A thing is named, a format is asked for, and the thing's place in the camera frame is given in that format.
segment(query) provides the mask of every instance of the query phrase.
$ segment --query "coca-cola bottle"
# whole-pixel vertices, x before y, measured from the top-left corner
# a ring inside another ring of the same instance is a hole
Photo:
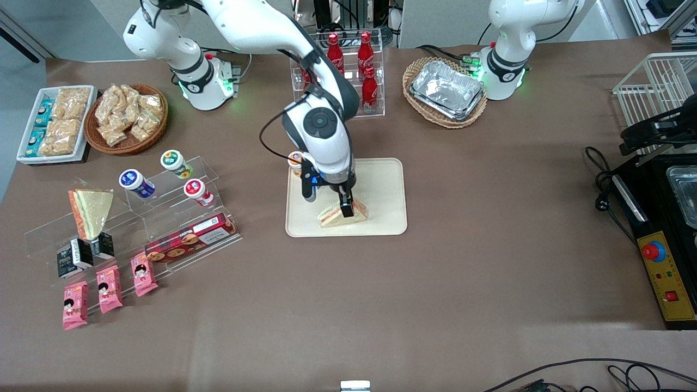
[[[373,67],[373,47],[370,45],[370,31],[360,34],[360,48],[358,49],[358,79],[363,80],[366,68]]]
[[[339,46],[339,34],[330,33],[329,34],[329,51],[327,52],[327,57],[332,61],[339,72],[344,74],[344,53]]]
[[[300,68],[300,72],[302,72],[302,80],[305,82],[305,85],[302,87],[302,89],[306,89],[307,85],[310,83],[310,78],[309,78],[309,73],[305,72],[304,69]]]
[[[363,112],[375,113],[378,110],[378,82],[375,81],[375,68],[366,68],[364,72]]]

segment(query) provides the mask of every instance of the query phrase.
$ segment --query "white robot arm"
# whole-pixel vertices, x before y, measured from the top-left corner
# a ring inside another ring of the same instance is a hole
[[[493,48],[480,52],[487,98],[510,97],[536,43],[533,26],[567,19],[585,0],[491,0],[489,19],[499,34]]]
[[[189,83],[185,86],[194,84],[200,87],[198,94],[201,97],[215,96],[215,65],[210,72],[205,69],[210,69],[208,62],[217,59],[204,61],[200,47],[179,35],[188,21],[186,3],[189,1],[143,2],[142,12],[136,12],[123,34],[128,47],[138,56],[167,60],[180,80]],[[339,193],[344,216],[352,216],[353,148],[344,122],[358,111],[358,92],[300,25],[265,0],[201,0],[201,3],[218,31],[235,50],[242,53],[260,50],[292,53],[301,59],[300,65],[305,70],[321,81],[318,86],[310,85],[300,101],[286,107],[282,123],[291,141],[304,152],[302,180],[305,198],[313,201],[317,186],[332,186]],[[157,23],[149,22],[149,17]],[[188,95],[192,104],[198,107],[194,95]]]

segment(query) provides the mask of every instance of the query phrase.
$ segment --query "yellow control panel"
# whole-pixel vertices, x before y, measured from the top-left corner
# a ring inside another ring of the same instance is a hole
[[[655,232],[637,239],[636,242],[639,244],[663,318],[666,321],[695,320],[695,311],[675,268],[675,260],[663,232]]]

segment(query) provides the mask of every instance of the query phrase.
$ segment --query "brown table surface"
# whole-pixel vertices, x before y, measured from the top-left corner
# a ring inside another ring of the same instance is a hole
[[[156,86],[171,118],[138,156],[17,166],[0,207],[2,389],[336,391],[340,380],[370,379],[374,391],[481,391],[583,356],[694,375],[697,332],[664,330],[634,246],[593,208],[595,169],[582,156],[594,145],[622,161],[611,88],[646,54],[669,50],[663,33],[539,45],[515,95],[463,130],[426,122],[402,96],[401,74],[423,53],[386,50],[387,115],[349,128],[357,158],[404,164],[409,227],[332,239],[286,234],[287,166],[257,139],[292,100],[285,57],[255,56],[240,98],[214,112],[185,102],[162,62],[48,61],[52,86]],[[280,123],[267,135],[291,150]],[[171,148],[217,170],[244,239],[97,324],[63,331],[61,290],[46,288],[23,233],[69,212],[75,176],[115,188],[125,168],[161,171]],[[611,386],[600,364],[539,376]]]

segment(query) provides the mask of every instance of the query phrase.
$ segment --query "red emergency stop button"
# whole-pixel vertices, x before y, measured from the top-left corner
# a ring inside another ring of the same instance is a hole
[[[666,259],[666,248],[658,241],[651,241],[641,248],[641,254],[658,263]]]

